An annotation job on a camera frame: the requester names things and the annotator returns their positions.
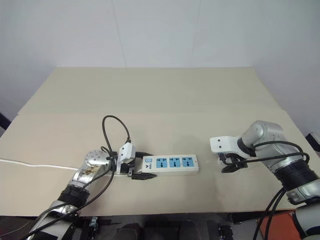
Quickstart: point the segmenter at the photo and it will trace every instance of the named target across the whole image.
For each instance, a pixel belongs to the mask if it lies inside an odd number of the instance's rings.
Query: white power strip
[[[157,176],[196,175],[199,165],[194,154],[144,156],[141,164],[136,162],[135,172]]]

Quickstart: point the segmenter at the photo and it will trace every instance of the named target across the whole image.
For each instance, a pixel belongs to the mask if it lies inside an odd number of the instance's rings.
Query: tabletop
[[[92,74],[95,77],[86,80],[86,74],[89,76],[96,70],[98,73]],[[223,165],[211,153],[209,142],[215,136],[238,136],[256,120],[280,124],[287,139],[310,154],[310,167],[320,172],[318,156],[252,69],[145,71],[146,74],[143,69],[58,68],[0,138],[0,158],[80,167],[87,152],[105,145],[101,121],[106,114],[115,114],[124,121],[137,151],[154,155],[196,154],[200,169],[197,175],[161,176],[144,181],[117,176],[100,198],[83,209],[83,216],[264,210],[281,183],[260,162],[234,173],[221,173]],[[158,72],[166,75],[161,78],[162,83]],[[122,84],[118,83],[119,75],[123,76]],[[182,75],[189,77],[187,83]],[[198,84],[191,81],[196,76]],[[75,79],[81,87],[72,89]],[[143,87],[148,79],[152,84]],[[113,91],[97,97],[85,96],[86,102],[79,92],[86,86],[88,90],[90,81],[99,82],[100,94],[107,86]],[[118,88],[128,86],[131,81],[137,82],[124,91]],[[189,96],[182,94],[182,99],[168,100],[175,90],[181,94],[177,89],[182,89],[181,85]],[[68,97],[62,94],[68,90]],[[124,93],[124,97],[116,99],[115,91]],[[163,101],[157,98],[161,92],[165,93]],[[126,140],[124,130],[112,119],[106,127],[112,148],[118,150]],[[73,174],[74,171],[67,169],[0,162],[0,215],[38,215],[59,197]],[[108,176],[97,183],[93,196],[107,180]],[[279,204],[279,209],[292,208],[295,206],[285,198]]]

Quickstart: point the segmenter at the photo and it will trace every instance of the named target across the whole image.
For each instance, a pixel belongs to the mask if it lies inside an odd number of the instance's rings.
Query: metallic robot arm
[[[91,184],[88,183],[110,169],[111,160],[109,159],[109,157],[110,156],[108,153],[101,150],[94,150],[89,152],[85,156],[82,167],[79,168],[78,171],[76,171],[67,187],[62,191],[58,200],[54,201],[51,204],[49,209],[53,209],[39,216],[39,219],[31,229],[31,232],[85,204],[90,195],[90,189],[93,187],[95,182]],[[79,212],[73,216],[70,216],[67,220],[61,220],[49,227],[46,227],[42,231],[37,232],[27,239],[72,239],[75,231],[73,222],[78,218],[78,216]]]
[[[266,121],[254,122],[241,136],[219,136],[210,139],[211,151],[221,160],[238,163],[249,157],[268,158],[298,153],[299,150],[288,144],[273,143],[254,147],[270,141],[287,141],[282,128]],[[309,168],[302,155],[288,156],[262,161],[262,163],[281,181],[288,200],[294,204],[306,203],[295,211],[295,225],[303,238],[320,237],[320,179]]]

